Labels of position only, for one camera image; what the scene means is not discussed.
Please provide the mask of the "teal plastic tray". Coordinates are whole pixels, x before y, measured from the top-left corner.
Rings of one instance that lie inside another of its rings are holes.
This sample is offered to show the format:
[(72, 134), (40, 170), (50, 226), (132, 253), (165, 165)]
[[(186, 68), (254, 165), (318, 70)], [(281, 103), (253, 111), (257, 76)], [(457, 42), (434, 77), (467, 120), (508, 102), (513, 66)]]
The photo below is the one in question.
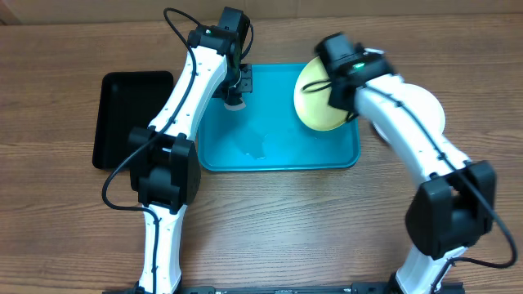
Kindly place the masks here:
[(198, 158), (215, 172), (314, 170), (353, 166), (360, 157), (357, 122), (332, 131), (306, 127), (293, 93), (303, 64), (253, 65), (253, 91), (231, 111), (211, 99), (198, 129)]

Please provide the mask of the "black water tray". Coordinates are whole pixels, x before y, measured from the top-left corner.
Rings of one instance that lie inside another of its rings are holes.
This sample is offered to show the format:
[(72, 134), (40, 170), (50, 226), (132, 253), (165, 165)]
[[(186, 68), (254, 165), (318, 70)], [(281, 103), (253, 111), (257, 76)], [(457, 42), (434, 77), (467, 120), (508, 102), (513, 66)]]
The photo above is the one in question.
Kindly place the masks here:
[(130, 154), (131, 130), (148, 127), (174, 85), (168, 71), (112, 72), (103, 77), (92, 155), (95, 168), (114, 169)]

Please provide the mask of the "white plate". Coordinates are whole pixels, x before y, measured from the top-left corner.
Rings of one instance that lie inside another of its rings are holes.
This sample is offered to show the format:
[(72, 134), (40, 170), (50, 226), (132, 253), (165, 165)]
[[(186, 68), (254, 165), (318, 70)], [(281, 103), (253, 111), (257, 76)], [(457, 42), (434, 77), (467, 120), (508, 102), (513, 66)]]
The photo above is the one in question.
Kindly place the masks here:
[[(428, 90), (414, 85), (412, 83), (400, 83), (393, 87), (395, 94), (393, 98), (395, 100), (403, 101), (405, 106), (417, 116), (417, 118), (423, 123), (424, 127), (428, 131), (438, 132), (443, 134), (445, 129), (445, 111), (438, 101), (438, 99)], [(394, 102), (386, 98), (383, 98), (380, 94), (372, 90), (365, 90), (366, 94), (370, 94), (375, 101), (378, 102), (380, 107), (385, 109), (398, 109), (395, 107)], [(390, 144), (390, 140), (382, 129), (379, 121), (371, 120), (376, 132), (382, 137), (387, 144)]]

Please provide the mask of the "yellow plate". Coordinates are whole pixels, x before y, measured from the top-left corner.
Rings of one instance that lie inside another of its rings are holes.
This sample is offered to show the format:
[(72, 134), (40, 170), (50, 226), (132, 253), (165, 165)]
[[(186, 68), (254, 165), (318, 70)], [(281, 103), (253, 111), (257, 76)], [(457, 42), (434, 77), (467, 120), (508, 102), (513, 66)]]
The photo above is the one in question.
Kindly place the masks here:
[(315, 131), (331, 131), (346, 122), (348, 112), (329, 105), (331, 81), (319, 57), (300, 72), (293, 94), (299, 119)]

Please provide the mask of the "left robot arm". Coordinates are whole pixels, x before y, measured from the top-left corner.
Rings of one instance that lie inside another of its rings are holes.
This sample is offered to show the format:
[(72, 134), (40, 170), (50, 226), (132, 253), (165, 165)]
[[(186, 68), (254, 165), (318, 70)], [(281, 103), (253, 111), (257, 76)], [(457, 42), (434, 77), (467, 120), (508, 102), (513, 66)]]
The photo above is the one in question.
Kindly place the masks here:
[(138, 210), (145, 220), (144, 266), (137, 293), (180, 289), (181, 231), (199, 189), (201, 170), (195, 136), (213, 98), (235, 107), (241, 61), (253, 43), (253, 26), (198, 26), (183, 40), (186, 65), (163, 109), (145, 128), (133, 130), (126, 160)]

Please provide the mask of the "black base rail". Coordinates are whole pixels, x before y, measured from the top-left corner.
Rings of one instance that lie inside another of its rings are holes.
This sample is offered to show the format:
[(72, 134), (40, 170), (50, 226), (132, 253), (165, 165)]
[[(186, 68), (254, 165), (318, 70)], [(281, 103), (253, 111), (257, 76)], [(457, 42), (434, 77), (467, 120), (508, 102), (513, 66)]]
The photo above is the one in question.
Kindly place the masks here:
[[(136, 285), (124, 290), (103, 291), (104, 294), (137, 294), (148, 293), (143, 287)], [(179, 287), (176, 294), (385, 294), (400, 293), (399, 290), (389, 286), (387, 282), (363, 282), (353, 283), (350, 286), (307, 286), (307, 287), (237, 287), (237, 288), (214, 288), (202, 287)], [(446, 283), (436, 293), (465, 294), (463, 283)]]

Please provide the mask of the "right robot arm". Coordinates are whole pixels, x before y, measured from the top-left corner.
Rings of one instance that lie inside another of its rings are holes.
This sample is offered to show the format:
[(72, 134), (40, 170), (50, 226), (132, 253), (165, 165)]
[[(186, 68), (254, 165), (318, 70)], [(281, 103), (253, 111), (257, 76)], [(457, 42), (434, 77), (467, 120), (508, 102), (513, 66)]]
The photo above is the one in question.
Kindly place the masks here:
[(434, 96), (408, 84), (378, 51), (323, 57), (329, 104), (375, 123), (404, 162), (417, 192), (405, 215), (413, 246), (391, 276), (389, 293), (442, 293), (441, 281), (464, 252), (492, 230), (497, 176), (474, 163), (416, 109)]

